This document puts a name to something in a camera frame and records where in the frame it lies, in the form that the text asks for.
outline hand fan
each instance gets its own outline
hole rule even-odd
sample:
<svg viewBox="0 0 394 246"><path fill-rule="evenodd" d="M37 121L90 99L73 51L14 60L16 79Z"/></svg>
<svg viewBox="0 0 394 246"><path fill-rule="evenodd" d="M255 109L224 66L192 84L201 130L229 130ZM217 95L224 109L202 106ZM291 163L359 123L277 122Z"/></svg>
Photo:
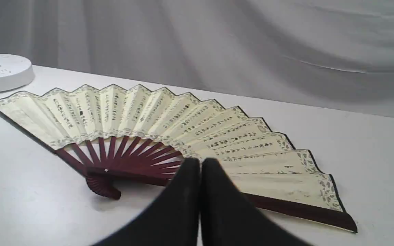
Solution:
<svg viewBox="0 0 394 246"><path fill-rule="evenodd" d="M84 175L101 196L119 199L113 179L166 185L183 158L214 157L257 207L322 221L308 216L319 209L324 212L318 216L334 218L327 224L338 227L344 227L341 219L352 221L333 177L317 168L311 153L294 149L286 135L238 106L225 109L214 99L174 95L165 87L152 92L113 84L56 88L43 96L17 92L0 99L0 112Z"/></svg>

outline white curtain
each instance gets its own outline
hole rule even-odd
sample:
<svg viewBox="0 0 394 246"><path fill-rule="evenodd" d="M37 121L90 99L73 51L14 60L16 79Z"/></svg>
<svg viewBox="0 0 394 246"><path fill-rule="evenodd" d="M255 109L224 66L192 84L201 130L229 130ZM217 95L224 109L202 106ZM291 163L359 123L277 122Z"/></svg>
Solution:
<svg viewBox="0 0 394 246"><path fill-rule="evenodd" d="M394 117L394 1L0 0L0 53Z"/></svg>

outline white tabletop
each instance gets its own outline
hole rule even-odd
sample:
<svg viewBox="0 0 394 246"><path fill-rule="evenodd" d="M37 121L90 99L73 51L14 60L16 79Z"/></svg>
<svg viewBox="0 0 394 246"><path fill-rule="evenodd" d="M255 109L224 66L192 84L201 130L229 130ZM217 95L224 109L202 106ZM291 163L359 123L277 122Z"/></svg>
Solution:
<svg viewBox="0 0 394 246"><path fill-rule="evenodd" d="M36 79L19 90L43 94L89 84L124 88L159 84L34 67ZM265 212L275 222L314 245L394 245L394 118L296 105L168 86L191 91L224 106L240 105L286 133L296 148L310 149L320 169L332 173L358 234L302 219ZM0 94L0 98L13 92ZM141 212L161 187L124 183L122 198L94 195L84 179L58 157L0 118L0 245L85 246Z"/></svg>

